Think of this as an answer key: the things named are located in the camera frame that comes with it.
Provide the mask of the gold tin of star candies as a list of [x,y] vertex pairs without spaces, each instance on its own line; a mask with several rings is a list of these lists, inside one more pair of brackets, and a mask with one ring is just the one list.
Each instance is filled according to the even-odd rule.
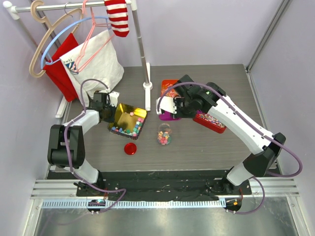
[[115,111],[114,122],[109,123],[107,128],[113,134],[138,140],[147,116],[148,112],[145,109],[119,103]]

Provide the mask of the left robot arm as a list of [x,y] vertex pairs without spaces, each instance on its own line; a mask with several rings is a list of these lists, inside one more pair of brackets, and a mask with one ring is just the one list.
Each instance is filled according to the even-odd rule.
[[104,192],[105,183],[101,172],[86,160],[84,134],[102,121],[114,121],[119,95],[115,91],[97,91],[80,115],[50,128],[47,154],[49,164],[73,173],[88,186],[88,191],[94,196]]

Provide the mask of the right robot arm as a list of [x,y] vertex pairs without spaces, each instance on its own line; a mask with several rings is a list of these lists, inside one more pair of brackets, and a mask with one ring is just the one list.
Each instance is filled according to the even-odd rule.
[[175,91],[184,98],[182,112],[201,111],[222,122],[250,150],[243,162],[234,166],[222,182],[227,194],[234,194],[240,185],[251,177],[262,177],[279,156],[286,137],[264,129],[232,102],[226,92],[213,82],[206,87],[193,85],[190,76],[184,75],[175,84]]

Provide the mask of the purple plastic scoop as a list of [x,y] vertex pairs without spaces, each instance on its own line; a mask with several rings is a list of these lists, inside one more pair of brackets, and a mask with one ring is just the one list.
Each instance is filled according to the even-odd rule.
[[176,117],[175,114],[167,112],[167,111],[162,112],[158,117],[162,121],[175,121],[175,120],[181,119],[181,118]]

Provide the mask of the orange candy box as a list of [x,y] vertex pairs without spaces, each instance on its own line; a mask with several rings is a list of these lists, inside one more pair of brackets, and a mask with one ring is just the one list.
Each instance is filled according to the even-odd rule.
[[[171,86],[173,86],[178,80],[163,80],[161,82],[161,95],[165,93],[166,90],[168,90]],[[174,90],[171,89],[168,93],[165,95],[166,97],[180,97],[180,95]]]

